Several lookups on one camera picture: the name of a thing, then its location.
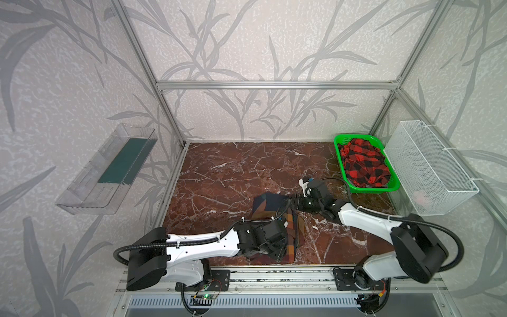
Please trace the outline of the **multicolour plaid shirt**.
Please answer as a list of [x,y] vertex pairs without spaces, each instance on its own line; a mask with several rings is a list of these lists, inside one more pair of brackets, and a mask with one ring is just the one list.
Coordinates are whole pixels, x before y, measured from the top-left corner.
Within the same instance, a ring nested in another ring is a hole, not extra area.
[[[266,192],[254,198],[250,218],[253,220],[268,220],[271,217],[276,217],[281,213],[286,199],[288,197],[285,195],[273,194],[271,192]],[[288,247],[286,254],[279,263],[295,264],[297,250],[305,243],[306,228],[304,219],[297,211],[292,210],[291,207],[288,208],[283,217],[287,222]]]

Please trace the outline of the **green plastic basket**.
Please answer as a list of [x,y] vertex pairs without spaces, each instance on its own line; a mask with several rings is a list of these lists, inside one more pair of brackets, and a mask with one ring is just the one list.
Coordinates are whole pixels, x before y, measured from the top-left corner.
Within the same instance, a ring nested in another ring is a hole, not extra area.
[[352,193],[381,194],[400,188],[400,180],[374,136],[340,134],[334,139],[337,160],[344,181]]

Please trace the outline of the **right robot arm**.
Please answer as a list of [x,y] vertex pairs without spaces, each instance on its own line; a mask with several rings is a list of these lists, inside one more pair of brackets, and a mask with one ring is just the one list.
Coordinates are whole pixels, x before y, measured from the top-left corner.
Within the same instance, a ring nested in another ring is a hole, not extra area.
[[292,199],[296,210],[360,229],[393,246],[391,252],[367,256],[355,266],[353,278],[361,289],[366,289],[370,282],[395,277],[429,283],[445,267],[449,252],[434,233],[436,227],[420,216],[392,217],[355,206],[353,202],[335,198],[323,180],[305,177],[299,180],[299,185],[302,194]]

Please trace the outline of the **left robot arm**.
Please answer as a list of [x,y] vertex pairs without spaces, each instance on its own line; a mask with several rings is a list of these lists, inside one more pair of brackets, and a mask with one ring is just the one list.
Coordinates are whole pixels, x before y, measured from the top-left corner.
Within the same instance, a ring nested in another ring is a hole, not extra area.
[[288,222],[239,221],[229,229],[202,235],[166,234],[155,228],[135,243],[114,251],[128,268],[127,291],[148,289],[160,281],[193,287],[211,279],[210,258],[267,256],[281,261],[289,250]]

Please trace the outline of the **red black plaid shirt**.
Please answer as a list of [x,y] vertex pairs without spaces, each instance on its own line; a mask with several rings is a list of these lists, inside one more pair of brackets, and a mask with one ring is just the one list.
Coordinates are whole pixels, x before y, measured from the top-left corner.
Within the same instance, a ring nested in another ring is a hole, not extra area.
[[339,146],[345,175],[358,188],[386,188],[392,177],[379,148],[365,139],[352,139]]

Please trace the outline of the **pink object in basket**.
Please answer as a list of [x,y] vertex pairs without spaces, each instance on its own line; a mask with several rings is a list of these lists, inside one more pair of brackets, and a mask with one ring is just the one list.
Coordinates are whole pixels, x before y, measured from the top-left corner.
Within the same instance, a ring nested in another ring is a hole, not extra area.
[[420,206],[430,206],[432,204],[432,200],[423,190],[414,191],[412,194],[412,199]]

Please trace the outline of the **aluminium front rail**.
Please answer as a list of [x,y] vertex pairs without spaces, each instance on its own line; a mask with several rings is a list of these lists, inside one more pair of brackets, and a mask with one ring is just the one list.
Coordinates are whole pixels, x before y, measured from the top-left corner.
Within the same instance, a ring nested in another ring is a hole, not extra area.
[[[258,265],[258,266],[212,266],[212,271],[228,270],[227,281],[221,281],[220,295],[268,295],[268,294],[367,294],[380,293],[384,289],[382,282],[369,290],[360,290],[355,284],[339,281],[336,286],[333,269],[330,265]],[[120,277],[114,291],[115,295],[176,295],[176,282],[161,281],[153,287],[140,291],[126,290],[127,271]],[[402,293],[449,293],[439,274],[428,284],[412,279],[392,279],[391,294]]]

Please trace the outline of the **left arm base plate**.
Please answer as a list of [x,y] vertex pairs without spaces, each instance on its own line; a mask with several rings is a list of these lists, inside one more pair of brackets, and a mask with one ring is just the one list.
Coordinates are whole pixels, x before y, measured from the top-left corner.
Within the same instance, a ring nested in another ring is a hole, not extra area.
[[197,291],[228,291],[231,282],[231,270],[228,269],[212,269],[211,277],[205,278],[193,286],[185,286],[185,292]]

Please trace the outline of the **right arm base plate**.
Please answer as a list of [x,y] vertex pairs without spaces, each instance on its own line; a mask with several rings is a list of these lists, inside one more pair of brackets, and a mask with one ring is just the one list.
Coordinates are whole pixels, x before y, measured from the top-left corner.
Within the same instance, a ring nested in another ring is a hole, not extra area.
[[373,280],[361,269],[334,267],[332,273],[338,291],[385,293],[389,285],[389,279]]

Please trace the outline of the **aluminium frame bars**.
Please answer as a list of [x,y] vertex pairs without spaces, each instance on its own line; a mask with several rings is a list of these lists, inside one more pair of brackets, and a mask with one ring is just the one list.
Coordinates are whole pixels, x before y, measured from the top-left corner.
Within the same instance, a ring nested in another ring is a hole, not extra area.
[[162,96],[162,90],[388,90],[388,99],[383,104],[379,115],[376,117],[370,133],[376,132],[382,120],[387,116],[388,111],[392,107],[394,100],[400,101],[405,109],[417,120],[420,120],[435,133],[437,139],[443,145],[448,147],[450,153],[458,161],[465,172],[469,176],[478,177],[478,172],[464,159],[464,156],[457,150],[451,148],[450,140],[441,132],[427,114],[419,108],[415,101],[403,88],[409,75],[413,73],[416,63],[421,59],[424,51],[429,46],[431,39],[437,33],[438,28],[444,22],[454,1],[438,1],[432,15],[423,29],[415,47],[411,51],[407,62],[405,63],[400,75],[396,80],[390,81],[157,81],[153,75],[153,71],[149,66],[146,54],[143,52],[141,42],[135,34],[132,22],[126,6],[122,1],[112,1],[112,12],[119,19],[120,25],[126,33],[130,46],[133,48],[141,67],[149,80],[149,87],[154,92],[159,105],[165,111],[166,117],[169,119],[175,129],[179,140],[185,143],[182,132],[179,130],[173,114]]

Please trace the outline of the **clear plastic wall bin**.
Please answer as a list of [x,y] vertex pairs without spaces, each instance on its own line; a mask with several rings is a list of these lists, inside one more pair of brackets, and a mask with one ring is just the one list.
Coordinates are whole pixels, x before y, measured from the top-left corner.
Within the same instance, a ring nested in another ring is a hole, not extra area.
[[158,141],[154,128],[119,124],[56,200],[71,215],[113,215]]

